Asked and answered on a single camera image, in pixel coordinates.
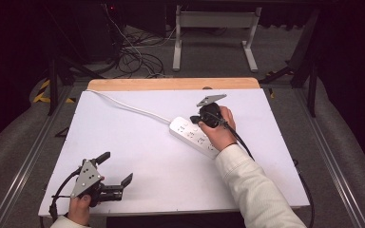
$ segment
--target white tabletop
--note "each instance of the white tabletop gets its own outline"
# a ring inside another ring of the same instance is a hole
[[[262,89],[105,91],[127,105],[156,113],[168,120],[197,115],[196,104],[205,96],[227,94],[217,103],[228,106],[237,132],[256,162],[293,207],[309,205],[279,127]],[[118,185],[130,173],[132,183],[122,201],[92,208],[92,215],[122,216],[238,210],[210,160],[172,136],[168,124],[83,92],[67,139],[48,184],[39,216],[49,216],[51,196],[82,163],[106,151],[111,157],[98,166],[105,185]],[[69,195],[71,180],[61,195]],[[58,213],[67,212],[68,199],[57,200]]]

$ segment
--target person's right hand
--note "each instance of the person's right hand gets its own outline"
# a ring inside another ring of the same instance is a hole
[[[230,109],[225,106],[221,106],[221,115],[227,123],[236,130],[236,123],[233,120],[233,114]],[[219,151],[222,151],[228,145],[237,142],[236,137],[234,137],[230,130],[222,125],[212,128],[207,126],[204,122],[199,122],[198,126],[201,128],[203,133],[206,134],[213,146],[215,146],[215,148]]]

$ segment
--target power strip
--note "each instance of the power strip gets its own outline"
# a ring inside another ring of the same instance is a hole
[[[219,154],[219,150],[212,145],[205,133],[182,117],[177,117],[171,122],[170,133],[210,159],[215,159]]]

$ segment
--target white sleeve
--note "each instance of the white sleeve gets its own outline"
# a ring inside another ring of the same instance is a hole
[[[66,217],[60,216],[50,228],[88,228],[89,226],[79,225]]]
[[[306,227],[263,169],[237,144],[222,150],[216,165],[246,227]]]

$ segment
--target human hand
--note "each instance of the human hand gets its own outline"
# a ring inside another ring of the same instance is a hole
[[[87,226],[88,220],[90,219],[90,213],[88,211],[90,202],[90,195],[84,195],[81,198],[70,198],[67,218],[75,223]]]
[[[227,121],[227,123],[236,130],[236,123],[233,119],[233,114],[229,108],[225,106],[220,106],[221,115]],[[201,128],[203,133],[209,138],[210,142],[219,151],[222,151],[228,145],[236,143],[236,137],[230,132],[229,129],[225,128],[223,125],[219,125],[215,128],[207,126],[204,122],[199,122],[198,126]]]

